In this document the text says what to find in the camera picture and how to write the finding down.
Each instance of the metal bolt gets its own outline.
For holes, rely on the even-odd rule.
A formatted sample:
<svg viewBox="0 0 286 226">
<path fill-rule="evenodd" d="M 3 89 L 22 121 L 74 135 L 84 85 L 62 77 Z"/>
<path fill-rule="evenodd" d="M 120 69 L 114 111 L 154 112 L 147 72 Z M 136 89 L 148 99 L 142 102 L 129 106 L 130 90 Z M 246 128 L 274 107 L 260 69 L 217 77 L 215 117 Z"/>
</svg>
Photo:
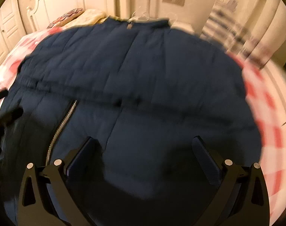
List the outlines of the metal bolt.
<svg viewBox="0 0 286 226">
<path fill-rule="evenodd" d="M 61 162 L 62 162 L 61 159 L 57 159 L 54 161 L 54 165 L 59 166 L 61 164 Z"/>
<path fill-rule="evenodd" d="M 233 165 L 233 162 L 231 160 L 225 160 L 225 164 L 231 166 Z"/>
<path fill-rule="evenodd" d="M 260 168 L 259 163 L 254 163 L 254 167 L 257 168 L 257 169 L 259 169 L 259 168 Z"/>
<path fill-rule="evenodd" d="M 28 165 L 27 165 L 27 168 L 28 169 L 31 169 L 33 167 L 33 163 L 29 163 Z"/>
</svg>

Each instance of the black clamp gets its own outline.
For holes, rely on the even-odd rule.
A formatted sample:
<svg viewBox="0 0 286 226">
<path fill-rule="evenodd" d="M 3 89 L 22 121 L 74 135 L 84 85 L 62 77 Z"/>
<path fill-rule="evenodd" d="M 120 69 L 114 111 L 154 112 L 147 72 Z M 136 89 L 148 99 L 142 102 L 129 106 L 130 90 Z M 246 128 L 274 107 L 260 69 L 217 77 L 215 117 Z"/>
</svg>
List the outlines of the black clamp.
<svg viewBox="0 0 286 226">
<path fill-rule="evenodd" d="M 94 151 L 97 140 L 88 137 L 84 144 L 72 150 L 64 160 L 55 160 L 46 167 L 27 165 L 18 203 L 19 226 L 90 226 L 96 225 L 75 204 L 65 181 L 79 179 L 80 171 Z M 194 226 L 269 226 L 268 193 L 261 167 L 238 166 L 224 160 L 216 151 L 206 149 L 200 137 L 195 137 L 192 149 L 209 182 L 219 188 Z M 55 196 L 69 222 L 58 218 L 52 207 L 46 183 L 53 187 Z M 241 184 L 239 194 L 226 220 L 220 221 L 235 184 Z"/>
<path fill-rule="evenodd" d="M 8 95 L 7 89 L 0 90 L 0 100 L 5 98 L 7 95 Z M 0 141 L 2 135 L 4 134 L 4 128 L 13 123 L 19 117 L 21 117 L 22 114 L 23 114 L 23 109 L 21 107 L 17 107 L 0 116 Z"/>
</svg>

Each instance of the quilted fabric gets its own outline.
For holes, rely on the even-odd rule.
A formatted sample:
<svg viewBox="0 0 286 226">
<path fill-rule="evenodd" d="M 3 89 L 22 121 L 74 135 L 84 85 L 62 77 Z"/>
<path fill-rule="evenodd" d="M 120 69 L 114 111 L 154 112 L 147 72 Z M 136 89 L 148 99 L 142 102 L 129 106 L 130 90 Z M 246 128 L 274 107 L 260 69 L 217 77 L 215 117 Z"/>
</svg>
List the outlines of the quilted fabric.
<svg viewBox="0 0 286 226">
<path fill-rule="evenodd" d="M 98 226 L 193 224 L 216 192 L 192 153 L 197 135 L 225 159 L 259 161 L 240 67 L 168 21 L 127 26 L 107 19 L 51 35 L 21 63 L 0 110 L 24 109 L 0 155 L 0 195 L 14 223 L 26 165 L 44 165 L 75 100 L 51 162 L 87 136 L 99 141 L 83 179 L 70 184 Z"/>
</svg>

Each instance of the patterned pillow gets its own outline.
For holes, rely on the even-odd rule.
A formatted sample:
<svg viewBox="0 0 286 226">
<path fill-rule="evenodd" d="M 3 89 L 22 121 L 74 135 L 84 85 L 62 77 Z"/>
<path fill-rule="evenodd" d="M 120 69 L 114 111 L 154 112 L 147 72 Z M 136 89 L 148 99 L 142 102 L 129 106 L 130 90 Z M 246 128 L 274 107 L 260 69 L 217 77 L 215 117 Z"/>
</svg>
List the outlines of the patterned pillow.
<svg viewBox="0 0 286 226">
<path fill-rule="evenodd" d="M 104 18 L 106 13 L 99 9 L 86 9 L 78 18 L 67 23 L 62 28 L 67 29 L 73 26 L 95 25 L 100 19 Z"/>
<path fill-rule="evenodd" d="M 81 15 L 84 12 L 83 8 L 75 8 L 64 15 L 60 16 L 58 19 L 54 20 L 50 25 L 48 25 L 47 29 L 50 29 L 52 27 L 61 27 L 73 19 L 77 18 L 79 15 Z"/>
</svg>

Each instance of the zipper pull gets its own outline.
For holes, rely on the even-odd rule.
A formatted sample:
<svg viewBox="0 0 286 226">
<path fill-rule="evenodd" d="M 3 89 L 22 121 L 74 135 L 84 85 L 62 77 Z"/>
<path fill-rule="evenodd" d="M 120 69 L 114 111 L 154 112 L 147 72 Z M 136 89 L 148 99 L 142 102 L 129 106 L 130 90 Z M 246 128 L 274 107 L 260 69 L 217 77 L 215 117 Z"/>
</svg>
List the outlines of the zipper pull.
<svg viewBox="0 0 286 226">
<path fill-rule="evenodd" d="M 132 28 L 132 22 L 130 24 L 128 24 L 127 30 L 131 30 L 131 28 Z"/>
</svg>

